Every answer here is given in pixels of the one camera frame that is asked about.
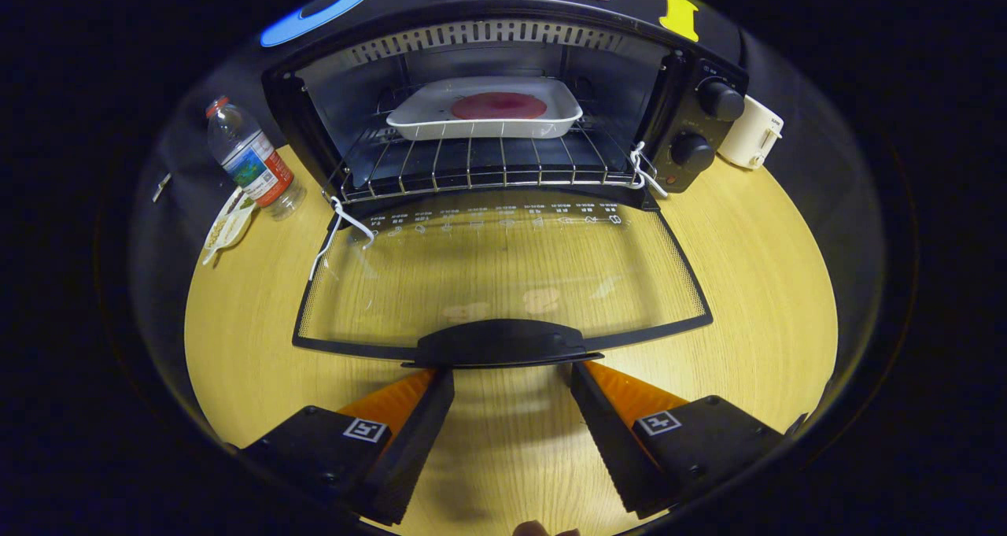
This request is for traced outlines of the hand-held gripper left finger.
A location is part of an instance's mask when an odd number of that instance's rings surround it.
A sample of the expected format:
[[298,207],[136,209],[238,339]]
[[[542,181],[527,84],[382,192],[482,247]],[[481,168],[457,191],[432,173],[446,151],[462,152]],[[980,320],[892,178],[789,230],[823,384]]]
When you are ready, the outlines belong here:
[[393,526],[455,393],[450,368],[412,372],[337,411],[306,405],[240,454],[323,506]]

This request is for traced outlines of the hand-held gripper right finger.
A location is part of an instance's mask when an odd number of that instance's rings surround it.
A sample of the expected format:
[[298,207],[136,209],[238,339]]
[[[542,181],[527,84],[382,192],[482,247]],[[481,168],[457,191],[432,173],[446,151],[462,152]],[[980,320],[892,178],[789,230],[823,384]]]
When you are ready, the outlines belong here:
[[643,520],[708,496],[784,436],[723,397],[688,401],[596,361],[570,391],[623,507]]

